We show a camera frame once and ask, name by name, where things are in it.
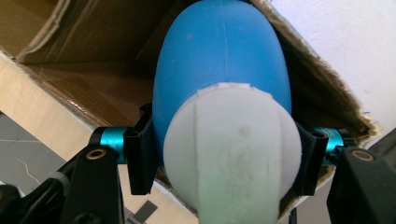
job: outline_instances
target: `tiled floor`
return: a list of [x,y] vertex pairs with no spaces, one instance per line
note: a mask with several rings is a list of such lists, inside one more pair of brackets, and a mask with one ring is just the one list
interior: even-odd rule
[[64,160],[5,115],[0,117],[0,180],[24,194],[42,183]]
[[[62,158],[7,116],[0,115],[0,181],[19,186],[28,194],[63,164]],[[327,184],[315,197],[299,205],[298,223],[331,223],[326,207],[329,190],[330,184]],[[130,212],[125,211],[125,217],[129,215]]]

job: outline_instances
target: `white wall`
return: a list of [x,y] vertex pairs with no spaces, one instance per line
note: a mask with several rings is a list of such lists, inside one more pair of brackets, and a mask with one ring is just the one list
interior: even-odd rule
[[378,122],[380,137],[396,128],[395,0],[270,3],[339,73],[363,111]]

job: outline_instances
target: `blue cylinder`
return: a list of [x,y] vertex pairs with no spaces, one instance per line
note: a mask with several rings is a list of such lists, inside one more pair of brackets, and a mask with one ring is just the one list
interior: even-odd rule
[[102,133],[100,139],[101,146],[109,146],[119,153],[118,164],[126,164],[124,157],[124,139],[123,135],[126,132],[127,127],[108,127]]
[[[324,133],[329,137],[329,142],[327,143],[326,146],[326,154],[332,153],[336,147],[345,146],[343,136],[336,129],[317,127],[314,128],[314,130],[320,133]],[[326,157],[323,159],[323,164],[334,165],[334,163],[332,161],[327,160]]]
[[185,9],[163,42],[153,93],[160,161],[172,117],[198,90],[219,82],[248,83],[291,110],[282,49],[267,19],[236,0],[205,0]]

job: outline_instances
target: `bolt hole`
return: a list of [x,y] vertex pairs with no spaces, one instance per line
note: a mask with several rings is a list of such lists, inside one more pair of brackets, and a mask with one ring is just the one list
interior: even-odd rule
[[88,160],[98,160],[106,155],[106,151],[104,149],[94,149],[87,154]]
[[355,158],[357,158],[361,161],[373,161],[374,160],[374,157],[368,152],[354,150],[351,153],[352,153],[352,156],[354,156]]

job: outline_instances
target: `cardboard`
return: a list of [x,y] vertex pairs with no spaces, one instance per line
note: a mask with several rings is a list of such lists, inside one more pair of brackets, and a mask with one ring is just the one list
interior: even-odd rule
[[[76,154],[88,142],[89,132],[98,126],[134,126],[137,108],[151,101],[156,62],[166,32],[192,2],[0,1],[0,50],[8,56],[0,58],[0,65],[29,86],[25,89],[28,91],[5,86],[7,95],[23,94],[18,95],[21,98],[2,98],[0,110],[65,159]],[[270,2],[251,2],[272,23],[281,42],[290,74],[293,118],[311,127],[345,128],[358,144],[375,135],[375,126],[361,113],[338,74]],[[7,80],[0,82],[13,83],[9,73],[1,78]],[[31,102],[35,95],[48,102],[45,113],[38,106],[40,99]],[[21,116],[21,110],[29,108],[31,111]],[[63,119],[47,122],[49,116],[56,118],[51,111],[62,114]],[[62,121],[72,119],[77,123]],[[74,129],[85,137],[73,136]],[[47,136],[51,132],[66,132],[69,138],[56,144],[53,134]],[[323,169],[319,184],[332,174],[332,169]],[[157,178],[173,192],[161,170]],[[285,217],[296,203],[295,197],[288,194],[282,200],[280,216]],[[134,211],[135,205],[127,206]],[[196,218],[184,223],[194,222]]]

